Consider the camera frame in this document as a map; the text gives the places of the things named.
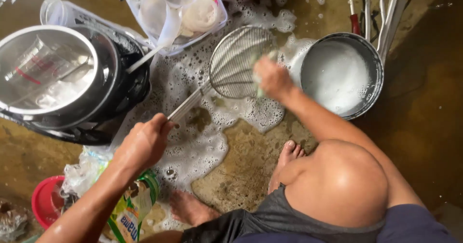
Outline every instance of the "gray shorts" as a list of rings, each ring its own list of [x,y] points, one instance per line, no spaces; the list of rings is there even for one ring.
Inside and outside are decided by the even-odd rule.
[[[385,221],[364,228],[345,228],[311,218],[289,205],[283,184],[258,210],[233,210],[183,232],[182,243],[231,243],[250,233],[300,233],[327,243],[374,243]]]

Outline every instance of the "wire strainer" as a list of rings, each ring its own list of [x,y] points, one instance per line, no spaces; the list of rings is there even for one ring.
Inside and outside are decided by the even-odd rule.
[[[226,98],[255,97],[257,88],[252,80],[252,66],[256,58],[275,48],[275,37],[268,29],[255,25],[235,29],[218,43],[212,53],[209,79],[168,119],[178,122],[211,88]]]

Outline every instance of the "person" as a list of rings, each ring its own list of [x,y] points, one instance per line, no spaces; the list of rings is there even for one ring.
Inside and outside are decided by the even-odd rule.
[[[366,134],[306,96],[269,58],[254,71],[265,94],[298,116],[319,145],[306,155],[294,141],[285,143],[268,196],[254,213],[220,215],[174,191],[173,217],[193,227],[143,243],[456,243]],[[162,114],[137,123],[96,183],[37,242],[96,242],[126,187],[161,158],[173,126]]]

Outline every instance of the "hand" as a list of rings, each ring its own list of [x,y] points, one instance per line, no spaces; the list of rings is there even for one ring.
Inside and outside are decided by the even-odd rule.
[[[146,123],[137,123],[114,153],[113,163],[139,175],[156,164],[167,146],[167,135],[175,126],[159,113]]]
[[[286,98],[295,88],[289,72],[285,67],[280,67],[267,56],[263,56],[254,65],[254,73],[261,78],[259,87],[265,95],[284,103]]]

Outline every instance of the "red stripe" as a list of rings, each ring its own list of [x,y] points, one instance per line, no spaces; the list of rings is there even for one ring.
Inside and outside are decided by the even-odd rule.
[[[16,70],[16,72],[18,72],[21,75],[21,77],[25,78],[26,80],[29,80],[29,81],[37,84],[37,85],[41,84],[40,81],[38,81],[38,80],[34,79],[33,77],[29,76],[28,74],[24,73],[22,70],[20,70],[20,68],[16,67],[15,70]]]

